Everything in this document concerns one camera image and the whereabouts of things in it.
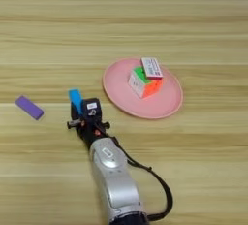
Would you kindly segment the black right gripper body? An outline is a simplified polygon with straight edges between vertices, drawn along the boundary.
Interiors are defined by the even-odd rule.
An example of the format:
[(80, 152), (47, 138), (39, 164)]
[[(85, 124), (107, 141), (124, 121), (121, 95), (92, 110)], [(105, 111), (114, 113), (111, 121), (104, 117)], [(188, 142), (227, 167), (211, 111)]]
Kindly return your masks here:
[(76, 119), (68, 121), (67, 127), (75, 128), (78, 136), (84, 141), (87, 148), (90, 148), (95, 141), (108, 136), (106, 130), (110, 128), (110, 124), (102, 121)]

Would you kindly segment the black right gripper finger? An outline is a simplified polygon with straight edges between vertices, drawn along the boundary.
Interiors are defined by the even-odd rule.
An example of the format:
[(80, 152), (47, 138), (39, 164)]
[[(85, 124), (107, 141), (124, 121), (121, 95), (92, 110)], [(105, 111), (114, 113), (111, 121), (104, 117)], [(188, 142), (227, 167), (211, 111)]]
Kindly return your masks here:
[(77, 120), (80, 118), (80, 115), (78, 113), (78, 109), (74, 104), (71, 104), (71, 119)]

